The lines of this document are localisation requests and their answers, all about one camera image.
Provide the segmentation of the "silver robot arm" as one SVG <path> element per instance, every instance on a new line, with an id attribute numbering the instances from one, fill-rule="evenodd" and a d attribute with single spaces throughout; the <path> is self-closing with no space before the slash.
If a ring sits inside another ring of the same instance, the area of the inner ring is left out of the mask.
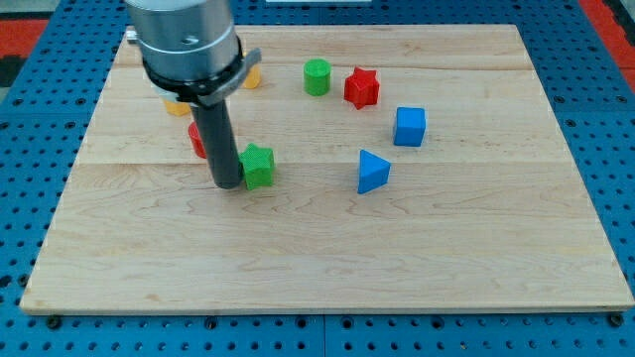
<path id="1" fill-rule="evenodd" d="M 127 0 L 143 66 L 161 95 L 210 107 L 262 60 L 244 53 L 228 0 Z"/>

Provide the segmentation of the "yellow block near arm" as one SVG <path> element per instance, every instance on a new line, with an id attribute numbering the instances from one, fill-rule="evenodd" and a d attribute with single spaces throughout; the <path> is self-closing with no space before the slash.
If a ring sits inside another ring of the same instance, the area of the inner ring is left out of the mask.
<path id="1" fill-rule="evenodd" d="M 243 80 L 242 87 L 246 89 L 254 89 L 260 85 L 262 74 L 260 68 L 261 59 L 257 59 L 255 62 L 248 63 L 248 69 L 246 76 Z"/>

